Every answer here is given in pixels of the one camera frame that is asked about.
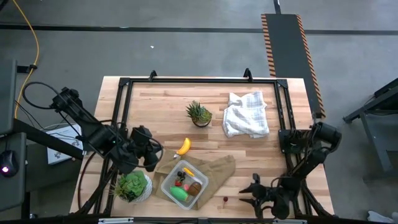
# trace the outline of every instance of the gray floor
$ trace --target gray floor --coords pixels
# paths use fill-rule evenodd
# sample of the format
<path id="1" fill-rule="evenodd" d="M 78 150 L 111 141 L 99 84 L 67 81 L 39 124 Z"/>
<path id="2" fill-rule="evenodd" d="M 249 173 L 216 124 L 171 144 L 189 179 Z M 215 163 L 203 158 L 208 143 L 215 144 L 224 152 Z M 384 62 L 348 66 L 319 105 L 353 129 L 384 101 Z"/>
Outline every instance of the gray floor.
<path id="1" fill-rule="evenodd" d="M 20 0 L 33 24 L 137 27 L 261 28 L 260 14 L 273 13 L 272 0 Z M 23 22 L 11 4 L 0 22 Z M 305 29 L 398 29 L 396 1 L 281 0 L 283 13 L 300 14 Z M 32 81 L 79 90 L 85 108 L 94 112 L 105 75 L 268 77 L 261 34 L 37 32 L 39 69 Z M 364 184 L 362 176 L 378 172 L 362 124 L 344 124 L 342 117 L 361 106 L 370 94 L 398 77 L 398 36 L 307 37 L 327 113 L 326 122 L 341 128 L 343 142 L 326 162 L 326 176 L 335 213 L 364 219 L 367 210 L 390 215 L 398 210 L 396 181 Z M 29 31 L 0 30 L 0 58 L 30 64 L 35 45 Z M 18 76 L 21 85 L 24 76 Z M 29 97 L 48 105 L 53 94 L 34 87 Z M 23 103 L 43 124 L 61 119 Z M 22 120 L 27 121 L 20 113 Z M 41 216 L 68 213 L 76 181 L 49 187 L 32 196 L 32 210 Z M 0 215 L 17 218 L 18 210 Z"/>

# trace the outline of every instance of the succulent plant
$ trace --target succulent plant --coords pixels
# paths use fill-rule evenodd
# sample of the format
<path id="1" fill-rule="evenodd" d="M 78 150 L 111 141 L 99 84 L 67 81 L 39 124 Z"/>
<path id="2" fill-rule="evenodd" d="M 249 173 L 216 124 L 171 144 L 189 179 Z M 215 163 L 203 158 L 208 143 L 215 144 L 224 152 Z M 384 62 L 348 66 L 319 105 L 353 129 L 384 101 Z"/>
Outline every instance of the succulent plant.
<path id="1" fill-rule="evenodd" d="M 188 117 L 196 124 L 206 124 L 209 123 L 211 117 L 213 116 L 204 106 L 200 106 L 197 101 L 192 101 L 192 103 L 187 106 Z"/>
<path id="2" fill-rule="evenodd" d="M 144 191 L 148 181 L 143 171 L 134 171 L 128 175 L 122 175 L 114 186 L 113 194 L 128 202 L 138 198 Z"/>

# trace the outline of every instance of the red object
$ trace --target red object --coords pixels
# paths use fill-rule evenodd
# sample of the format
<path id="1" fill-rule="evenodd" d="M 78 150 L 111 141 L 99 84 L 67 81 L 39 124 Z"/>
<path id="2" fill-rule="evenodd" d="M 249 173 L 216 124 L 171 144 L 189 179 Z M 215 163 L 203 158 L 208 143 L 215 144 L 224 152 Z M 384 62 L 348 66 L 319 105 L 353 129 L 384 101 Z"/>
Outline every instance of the red object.
<path id="1" fill-rule="evenodd" d="M 223 203 L 223 208 L 224 208 L 225 202 L 228 201 L 228 197 L 223 197 L 223 201 L 224 201 L 224 203 Z"/>

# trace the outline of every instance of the computer mouse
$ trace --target computer mouse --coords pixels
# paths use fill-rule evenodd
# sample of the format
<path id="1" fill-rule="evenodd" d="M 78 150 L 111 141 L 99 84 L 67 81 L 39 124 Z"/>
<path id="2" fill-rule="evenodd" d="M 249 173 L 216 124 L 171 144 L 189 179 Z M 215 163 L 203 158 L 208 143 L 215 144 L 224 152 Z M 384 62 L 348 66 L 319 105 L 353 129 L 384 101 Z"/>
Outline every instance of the computer mouse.
<path id="1" fill-rule="evenodd" d="M 5 177 L 13 177 L 18 173 L 19 165 L 16 153 L 6 150 L 0 154 L 0 173 Z"/>

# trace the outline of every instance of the butcher block tabletop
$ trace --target butcher block tabletop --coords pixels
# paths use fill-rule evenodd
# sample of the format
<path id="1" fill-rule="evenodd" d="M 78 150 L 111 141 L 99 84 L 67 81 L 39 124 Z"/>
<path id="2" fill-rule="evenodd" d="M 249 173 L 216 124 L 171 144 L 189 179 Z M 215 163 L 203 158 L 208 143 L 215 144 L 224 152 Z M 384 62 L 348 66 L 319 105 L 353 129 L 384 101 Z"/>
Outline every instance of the butcher block tabletop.
<path id="1" fill-rule="evenodd" d="M 112 118 L 119 79 L 120 77 L 104 77 L 95 110 L 95 117 L 98 120 Z M 288 78 L 287 82 L 296 127 L 297 129 L 308 129 L 313 120 L 304 81 L 301 78 Z M 123 112 L 126 89 L 124 88 L 122 96 L 119 119 L 121 119 Z M 267 104 L 266 117 L 270 133 L 264 138 L 257 139 L 250 138 L 247 134 L 227 138 L 222 128 L 222 122 L 224 109 L 228 105 L 229 93 L 243 96 L 256 90 L 262 91 L 264 101 Z M 284 114 L 287 114 L 282 89 L 280 94 Z M 213 119 L 206 128 L 196 127 L 187 117 L 186 106 L 193 100 L 199 101 L 201 105 L 213 113 Z M 290 128 L 287 118 L 285 118 L 285 123 L 286 128 Z M 255 218 L 253 207 L 239 200 L 239 198 L 251 198 L 251 194 L 239 194 L 238 192 L 249 186 L 252 182 L 253 173 L 261 176 L 262 185 L 269 186 L 272 179 L 286 171 L 285 159 L 280 152 L 277 134 L 280 124 L 274 86 L 270 84 L 135 83 L 132 88 L 127 127 L 131 131 L 132 127 L 140 125 L 149 128 L 153 138 L 162 143 L 165 150 L 176 151 L 180 149 L 185 138 L 190 138 L 192 146 L 187 155 L 207 161 L 232 155 L 236 160 L 236 170 L 232 177 L 214 194 L 213 198 L 199 210 L 183 210 L 177 204 L 153 195 L 146 201 L 138 203 L 127 203 L 115 197 L 111 213 L 113 217 Z M 85 156 L 81 165 L 82 168 L 87 158 L 88 156 Z M 102 163 L 103 159 L 95 155 L 88 164 L 81 185 L 82 204 L 89 199 L 98 185 Z M 149 177 L 153 176 L 153 172 L 144 172 Z M 307 183 L 308 188 L 325 210 L 333 214 L 323 165 L 319 165 L 311 172 L 307 177 Z M 101 212 L 106 204 L 108 189 L 109 187 L 104 191 Z M 223 207 L 223 197 L 225 196 L 229 200 Z M 304 212 L 302 197 L 299 197 L 299 204 Z M 76 187 L 70 211 L 75 212 L 77 210 Z M 292 217 L 292 215 L 293 210 L 290 209 L 290 216 Z M 273 217 L 269 209 L 264 211 L 264 218 Z"/>

